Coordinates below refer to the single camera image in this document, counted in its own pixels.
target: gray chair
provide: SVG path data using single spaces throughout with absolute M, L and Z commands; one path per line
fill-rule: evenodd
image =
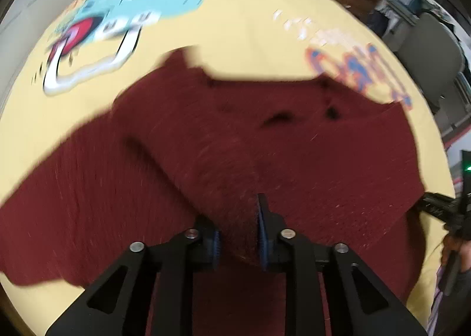
M 436 113 L 441 95 L 465 66 L 456 37 L 437 18 L 423 13 L 396 55 Z

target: white wall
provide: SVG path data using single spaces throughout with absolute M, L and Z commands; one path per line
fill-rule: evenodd
M 450 167 L 461 162 L 461 150 L 471 150 L 471 131 L 467 132 L 447 150 L 448 164 Z
M 0 23 L 0 115 L 16 76 L 48 25 L 73 0 L 14 0 Z

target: black metal bracket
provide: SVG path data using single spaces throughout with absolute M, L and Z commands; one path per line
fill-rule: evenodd
M 287 228 L 258 195 L 258 240 L 265 270 L 286 274 L 286 336 L 326 334 L 321 284 L 333 336 L 425 336 L 401 301 L 346 244 L 326 247 Z
M 218 231 L 203 216 L 167 243 L 132 243 L 46 336 L 144 336 L 157 273 L 151 335 L 191 336 L 193 273 L 216 266 L 218 243 Z
M 450 234 L 471 240 L 471 152 L 463 150 L 461 157 L 463 178 L 461 196 L 453 199 L 442 194 L 426 192 L 416 207 L 445 222 L 445 228 Z M 453 291 L 460 270 L 460 254 L 452 251 L 439 282 L 439 289 L 444 295 L 449 296 Z

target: person's hand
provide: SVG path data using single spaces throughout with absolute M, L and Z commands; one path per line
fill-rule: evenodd
M 461 256 L 461 272 L 466 272 L 471 269 L 471 241 L 464 241 L 458 237 L 453 237 L 450 234 L 443 238 L 443 251 L 441 263 L 446 265 L 450 252 L 458 251 Z

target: metal screw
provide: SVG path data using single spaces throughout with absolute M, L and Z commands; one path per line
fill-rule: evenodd
M 141 252 L 144 249 L 144 243 L 142 242 L 131 243 L 131 245 L 129 246 L 129 249 L 132 252 Z
M 291 239 L 296 236 L 296 233 L 292 229 L 284 229 L 281 231 L 281 236 L 286 239 Z
M 349 251 L 349 247 L 344 243 L 337 243 L 334 247 L 335 251 L 339 254 L 346 254 Z
M 197 229 L 187 229 L 185 236 L 188 239 L 196 239 L 200 235 L 200 232 Z

